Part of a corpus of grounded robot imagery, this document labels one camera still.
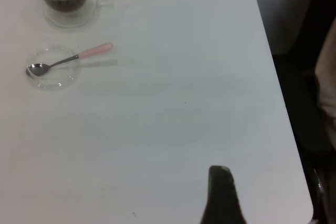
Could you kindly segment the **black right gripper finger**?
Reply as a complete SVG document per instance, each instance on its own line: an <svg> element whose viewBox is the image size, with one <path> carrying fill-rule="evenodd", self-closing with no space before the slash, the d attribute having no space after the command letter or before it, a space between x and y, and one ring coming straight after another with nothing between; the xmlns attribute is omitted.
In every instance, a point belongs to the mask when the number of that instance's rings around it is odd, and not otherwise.
<svg viewBox="0 0 336 224"><path fill-rule="evenodd" d="M209 168L207 203L201 223L246 224L234 178L226 166Z"/></svg>

